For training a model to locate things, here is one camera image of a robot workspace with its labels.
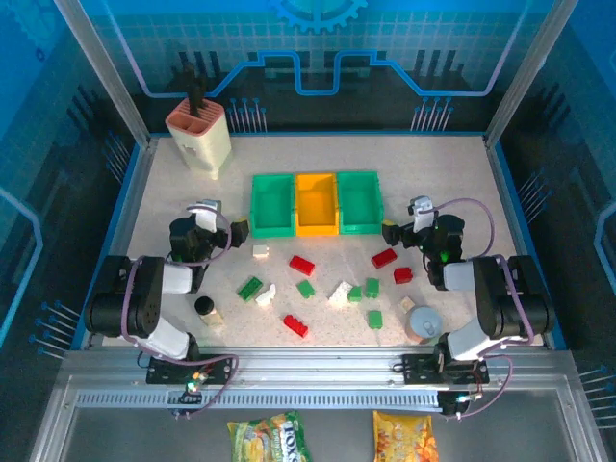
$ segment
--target glass panel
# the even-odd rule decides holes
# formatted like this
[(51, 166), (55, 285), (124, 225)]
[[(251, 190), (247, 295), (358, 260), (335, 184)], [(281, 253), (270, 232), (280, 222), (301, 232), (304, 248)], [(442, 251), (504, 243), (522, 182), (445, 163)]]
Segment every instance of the glass panel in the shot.
[[(55, 309), (59, 300), (81, 311), (134, 141), (53, 3), (5, 7), (0, 322), (10, 328), (0, 337), (0, 447), (3, 460), (23, 460), (74, 325), (64, 308), (68, 319), (41, 304)], [(39, 255), (32, 223), (14, 206), (20, 204), (40, 224)]]
[(152, 132), (187, 62), (232, 132), (483, 131), (551, 5), (85, 2)]
[(607, 365), (584, 378), (592, 398), (613, 395), (616, 369), (615, 14), (577, 4), (501, 140), (567, 345), (580, 372)]

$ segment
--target round container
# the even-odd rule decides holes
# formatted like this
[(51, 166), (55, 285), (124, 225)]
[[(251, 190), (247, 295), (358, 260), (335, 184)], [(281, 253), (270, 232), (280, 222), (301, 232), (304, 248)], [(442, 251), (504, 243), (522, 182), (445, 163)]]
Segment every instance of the round container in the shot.
[(407, 316), (404, 331), (412, 342), (425, 344), (443, 333), (441, 316), (429, 306), (416, 306)]

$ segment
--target snack bag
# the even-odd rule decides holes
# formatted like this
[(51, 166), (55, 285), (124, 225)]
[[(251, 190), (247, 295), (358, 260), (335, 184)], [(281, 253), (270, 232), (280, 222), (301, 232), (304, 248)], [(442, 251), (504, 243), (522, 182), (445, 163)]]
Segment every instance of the snack bag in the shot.
[(373, 412), (374, 462), (438, 462), (432, 418)]
[(227, 423), (233, 462), (312, 462), (297, 411), (271, 419)]

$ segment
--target speckled table surface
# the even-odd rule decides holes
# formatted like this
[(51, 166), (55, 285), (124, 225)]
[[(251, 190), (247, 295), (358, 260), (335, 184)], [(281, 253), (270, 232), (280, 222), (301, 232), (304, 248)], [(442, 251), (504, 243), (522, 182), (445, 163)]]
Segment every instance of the speckled table surface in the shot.
[[(457, 197), (483, 201), (496, 223), (494, 253), (514, 253), (514, 245), (502, 209), (492, 170), (481, 137), (334, 136), (235, 138), (233, 154), (217, 182), (187, 169), (173, 139), (161, 139), (150, 171), (135, 225), (129, 256), (167, 255), (170, 251), (168, 225), (186, 216), (187, 205), (198, 199), (222, 201), (230, 219), (250, 212), (251, 180), (258, 173), (339, 171), (374, 169), (378, 172), (385, 218), (397, 223), (410, 221), (407, 206), (412, 197), (429, 195), (434, 204)], [(489, 224), (484, 212), (473, 205), (454, 206), (448, 212), (466, 221), (465, 256), (476, 255), (488, 243)], [(252, 257), (254, 244), (267, 244), (269, 257)], [(399, 346), (409, 344), (397, 308), (406, 295), (418, 305), (436, 309), (445, 331), (462, 327), (475, 315), (474, 294), (438, 292), (428, 282), (419, 250), (395, 248), (398, 259), (375, 269), (370, 259), (385, 250), (380, 236), (337, 236), (254, 240), (249, 237), (206, 272), (196, 295), (163, 295), (162, 311), (172, 324), (186, 329), (201, 345), (237, 347), (281, 346)], [(302, 298), (297, 283), (305, 277), (289, 268), (294, 255), (316, 264), (309, 278), (316, 290), (311, 299)], [(397, 286), (395, 268), (410, 267), (415, 278)], [(243, 302), (237, 290), (251, 277), (266, 287), (274, 283), (277, 294), (266, 308)], [(380, 280), (377, 299), (336, 308), (327, 298), (345, 280), (364, 285), (367, 277)], [(224, 318), (224, 326), (209, 328), (193, 309), (194, 301), (208, 295)], [(372, 331), (367, 314), (380, 310), (383, 328)], [(292, 314), (308, 325), (301, 339), (282, 318)], [(118, 345), (107, 339), (105, 345)]]

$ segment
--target metal frame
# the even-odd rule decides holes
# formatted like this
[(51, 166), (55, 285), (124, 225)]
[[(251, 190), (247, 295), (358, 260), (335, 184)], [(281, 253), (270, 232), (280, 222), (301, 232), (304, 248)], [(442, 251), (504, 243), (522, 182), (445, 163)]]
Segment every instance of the metal frame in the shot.
[(554, 1), (486, 130), (486, 145), (489, 148), (496, 147), (577, 4), (578, 0)]
[(135, 141), (146, 148), (150, 133), (81, 3), (79, 0), (54, 1)]
[[(287, 408), (289, 402), (284, 397), (293, 396), (295, 407), (434, 412), (439, 410), (432, 398), (437, 388), (405, 386), (401, 374), (392, 371), (402, 353), (430, 351), (430, 347), (203, 349), (208, 353), (234, 352), (240, 356), (240, 370), (226, 392), (228, 396), (239, 398), (215, 404), (218, 409)], [(577, 460), (607, 461), (571, 353), (535, 347), (510, 348), (508, 354), (514, 363), (508, 390), (554, 391)], [(70, 444), (69, 430), (79, 408), (177, 407), (169, 397), (179, 393), (182, 387), (145, 385), (145, 370), (137, 366), (136, 356), (137, 351), (129, 347), (69, 352), (30, 460), (61, 460), (64, 449)], [(501, 359), (490, 359), (488, 367), (492, 378), (484, 390), (495, 391), (506, 376), (508, 364)]]

